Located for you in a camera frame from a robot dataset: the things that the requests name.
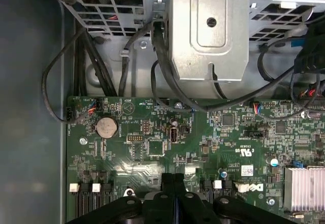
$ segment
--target metal bracket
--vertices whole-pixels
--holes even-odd
[[[121,50],[120,51],[120,56],[130,58],[130,50],[125,50],[125,49]]]
[[[157,0],[152,4],[153,12],[164,12],[166,9],[166,3],[163,0]]]

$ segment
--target red wire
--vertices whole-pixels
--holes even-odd
[[[315,93],[315,89],[312,89],[311,91],[309,91],[309,96],[312,97],[314,93]]]

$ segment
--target integrated circuit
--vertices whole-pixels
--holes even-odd
[[[233,114],[222,115],[222,125],[223,126],[233,126],[234,125],[234,115]]]
[[[277,121],[275,123],[275,133],[276,134],[285,134],[286,123],[285,121]]]

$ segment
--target screw hole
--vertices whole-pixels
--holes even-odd
[[[217,20],[215,20],[213,17],[209,17],[207,20],[207,25],[209,27],[214,27],[215,25],[217,25]]]

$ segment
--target capacitor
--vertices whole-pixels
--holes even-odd
[[[220,176],[221,176],[222,178],[226,178],[226,177],[228,176],[228,173],[227,173],[227,172],[221,172],[221,173],[220,173]]]
[[[118,124],[112,117],[102,117],[96,124],[96,131],[104,139],[112,138],[116,135]]]
[[[174,126],[174,127],[177,127],[178,126],[178,121],[176,118],[171,118],[169,123]]]
[[[224,168],[219,168],[218,173],[220,174],[220,177],[226,178],[228,176],[228,173],[224,170]]]
[[[270,165],[271,165],[272,167],[277,167],[278,164],[279,164],[279,161],[278,161],[277,158],[273,158],[273,159],[270,161]]]

